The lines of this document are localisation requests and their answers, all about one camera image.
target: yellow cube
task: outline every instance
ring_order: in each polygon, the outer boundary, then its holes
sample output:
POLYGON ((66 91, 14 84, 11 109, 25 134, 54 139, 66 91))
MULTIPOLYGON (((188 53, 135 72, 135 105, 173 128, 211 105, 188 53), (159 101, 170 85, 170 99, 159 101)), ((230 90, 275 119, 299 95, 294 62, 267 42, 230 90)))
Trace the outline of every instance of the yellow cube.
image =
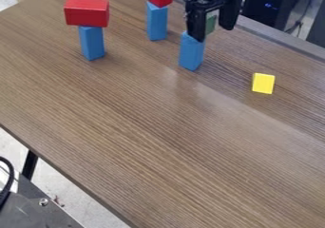
POLYGON ((252 90, 258 93, 272 94, 275 86, 276 76, 254 73, 252 90))

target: black cable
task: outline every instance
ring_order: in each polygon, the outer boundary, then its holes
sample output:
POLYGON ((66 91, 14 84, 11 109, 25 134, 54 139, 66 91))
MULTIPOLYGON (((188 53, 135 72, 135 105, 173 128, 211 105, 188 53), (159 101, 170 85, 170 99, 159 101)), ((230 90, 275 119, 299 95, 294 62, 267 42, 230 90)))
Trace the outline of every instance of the black cable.
POLYGON ((11 189, 13 181, 14 181, 14 169, 13 169, 12 164, 7 159, 5 159, 1 156, 0 156, 0 162, 3 162, 8 167, 8 170, 9 170, 8 181, 7 181, 4 189, 2 189, 2 191, 0 192, 0 210, 1 210, 10 194, 10 189, 11 189))
POLYGON ((299 27, 302 23, 302 20, 304 19, 304 17, 307 14, 307 11, 309 9, 309 7, 312 5, 313 0, 309 0, 308 4, 306 6, 305 11, 303 11, 303 13, 301 14, 300 18, 298 20, 296 20, 295 24, 293 26, 291 26, 290 28, 288 28, 287 30, 285 30, 286 33, 291 34, 292 32, 294 32, 296 30, 297 27, 299 27))

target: blue block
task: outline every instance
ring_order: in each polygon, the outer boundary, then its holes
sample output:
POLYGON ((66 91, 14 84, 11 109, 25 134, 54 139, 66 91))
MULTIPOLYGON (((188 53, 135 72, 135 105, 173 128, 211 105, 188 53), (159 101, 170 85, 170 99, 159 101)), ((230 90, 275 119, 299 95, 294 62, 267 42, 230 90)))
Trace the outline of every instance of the blue block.
POLYGON ((199 67, 203 61, 205 41, 199 42, 185 31, 181 38, 181 52, 179 64, 191 71, 199 67))
POLYGON ((167 37, 168 7, 159 8, 146 2, 146 32, 151 41, 167 37))
POLYGON ((105 56, 103 29, 100 27, 79 27, 79 39, 84 56, 95 60, 105 56))

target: gray floor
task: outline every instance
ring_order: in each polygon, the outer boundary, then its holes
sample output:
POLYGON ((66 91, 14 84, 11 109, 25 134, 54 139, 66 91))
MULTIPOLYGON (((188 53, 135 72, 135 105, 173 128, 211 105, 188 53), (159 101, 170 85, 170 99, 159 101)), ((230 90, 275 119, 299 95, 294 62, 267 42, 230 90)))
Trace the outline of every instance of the gray floor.
MULTIPOLYGON (((314 0, 308 9, 299 38, 306 39, 321 2, 322 0, 314 0)), ((16 0, 0 0, 0 10, 4 10, 15 3, 16 0)), ((0 128, 0 155, 12 161, 17 170, 21 170, 27 151, 22 144, 0 128)), ((33 182, 53 199, 58 197, 59 202, 65 206, 64 209, 85 227, 127 227, 102 205, 43 161, 39 161, 37 165, 33 182)))
MULTIPOLYGON (((22 144, 0 128, 0 155, 8 158, 17 170, 21 170, 27 152, 28 150, 22 144)), ((63 209, 85 227, 127 227, 44 161, 38 162, 32 181, 52 199, 58 197, 59 203, 64 205, 63 209)))

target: black equipment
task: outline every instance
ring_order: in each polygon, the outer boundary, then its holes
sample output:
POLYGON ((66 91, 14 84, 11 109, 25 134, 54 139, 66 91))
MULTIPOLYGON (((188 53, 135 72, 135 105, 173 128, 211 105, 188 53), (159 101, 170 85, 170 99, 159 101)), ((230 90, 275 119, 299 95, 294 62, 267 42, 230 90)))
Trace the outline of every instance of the black equipment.
POLYGON ((291 15, 299 17, 307 5, 297 6, 299 0, 245 0, 242 15, 259 21, 264 25, 286 30, 294 25, 295 19, 291 15))
POLYGON ((219 24, 232 30, 238 20, 242 0, 184 0, 187 32, 203 42, 216 25, 217 11, 220 10, 219 24))

